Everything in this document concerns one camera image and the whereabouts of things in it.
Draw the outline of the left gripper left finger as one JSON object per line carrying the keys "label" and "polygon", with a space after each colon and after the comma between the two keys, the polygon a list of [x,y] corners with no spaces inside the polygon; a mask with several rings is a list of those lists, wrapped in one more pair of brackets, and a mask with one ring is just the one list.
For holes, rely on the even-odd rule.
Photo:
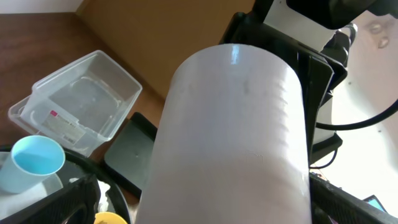
{"label": "left gripper left finger", "polygon": [[94,224],[100,187],[95,175],[86,175],[1,220],[3,224]]}

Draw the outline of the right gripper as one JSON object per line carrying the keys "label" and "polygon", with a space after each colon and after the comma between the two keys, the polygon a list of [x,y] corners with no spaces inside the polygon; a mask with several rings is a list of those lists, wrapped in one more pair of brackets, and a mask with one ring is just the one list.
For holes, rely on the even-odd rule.
{"label": "right gripper", "polygon": [[307,154],[311,162],[318,110],[333,76],[347,75],[343,65],[259,22],[253,13],[235,13],[220,43],[259,47],[278,56],[293,69],[302,87]]}

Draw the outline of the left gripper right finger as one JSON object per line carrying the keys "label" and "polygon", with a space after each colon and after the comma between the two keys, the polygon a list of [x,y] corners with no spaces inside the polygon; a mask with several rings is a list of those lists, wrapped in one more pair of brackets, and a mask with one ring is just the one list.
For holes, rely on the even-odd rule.
{"label": "left gripper right finger", "polygon": [[313,224],[397,224],[397,218],[310,174]]}

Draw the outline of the white tissue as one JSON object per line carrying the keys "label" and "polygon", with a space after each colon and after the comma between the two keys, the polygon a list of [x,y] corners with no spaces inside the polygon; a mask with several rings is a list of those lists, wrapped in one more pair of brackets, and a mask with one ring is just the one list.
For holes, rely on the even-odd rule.
{"label": "white tissue", "polygon": [[106,195],[107,191],[111,188],[109,184],[97,180],[99,189],[100,189],[100,199],[98,203],[98,211],[99,212],[107,212],[109,207],[108,196]]}

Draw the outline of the yellow bowl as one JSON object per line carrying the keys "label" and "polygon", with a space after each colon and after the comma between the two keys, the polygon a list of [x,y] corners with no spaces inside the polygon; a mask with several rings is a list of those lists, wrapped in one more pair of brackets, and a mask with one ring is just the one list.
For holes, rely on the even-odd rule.
{"label": "yellow bowl", "polygon": [[94,224],[127,224],[127,221],[113,212],[99,212],[95,215]]}

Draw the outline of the blue cup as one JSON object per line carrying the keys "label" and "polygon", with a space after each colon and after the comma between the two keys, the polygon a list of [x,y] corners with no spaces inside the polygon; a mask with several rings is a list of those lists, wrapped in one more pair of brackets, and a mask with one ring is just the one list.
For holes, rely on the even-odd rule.
{"label": "blue cup", "polygon": [[1,166],[1,189],[19,194],[48,179],[65,163],[65,151],[53,139],[31,135],[18,140]]}

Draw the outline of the grey plate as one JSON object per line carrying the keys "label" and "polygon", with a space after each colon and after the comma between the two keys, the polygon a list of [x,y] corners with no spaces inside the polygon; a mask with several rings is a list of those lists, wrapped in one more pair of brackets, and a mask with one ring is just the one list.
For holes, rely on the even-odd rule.
{"label": "grey plate", "polygon": [[64,152],[58,155],[46,156],[23,153],[16,156],[15,159],[18,165],[22,165],[22,170],[18,167],[16,169],[17,172],[22,171],[23,174],[26,174],[26,171],[32,171],[35,177],[37,177],[37,174],[39,174],[40,177],[47,173],[50,173],[50,175],[31,188],[20,193],[10,193],[1,190],[1,220],[20,212],[63,188],[62,181],[56,172],[59,171],[65,163]]}

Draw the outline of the pink cup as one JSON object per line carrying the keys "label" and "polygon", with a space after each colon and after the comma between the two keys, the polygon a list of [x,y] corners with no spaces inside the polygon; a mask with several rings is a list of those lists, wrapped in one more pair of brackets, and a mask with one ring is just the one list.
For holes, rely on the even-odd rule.
{"label": "pink cup", "polygon": [[302,89],[278,56],[203,49],[176,70],[138,223],[310,223]]}

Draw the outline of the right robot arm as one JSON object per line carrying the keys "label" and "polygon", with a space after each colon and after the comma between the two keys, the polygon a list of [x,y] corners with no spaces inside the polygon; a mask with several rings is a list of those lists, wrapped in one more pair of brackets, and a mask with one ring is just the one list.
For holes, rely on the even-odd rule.
{"label": "right robot arm", "polygon": [[268,50],[288,63],[301,86],[307,133],[308,163],[336,154],[343,141],[338,131],[367,128],[397,112],[383,112],[351,124],[320,122],[319,109],[347,77],[347,61],[358,28],[353,20],[365,11],[397,17],[397,1],[267,1],[256,0],[249,13],[232,17],[221,44],[246,44]]}

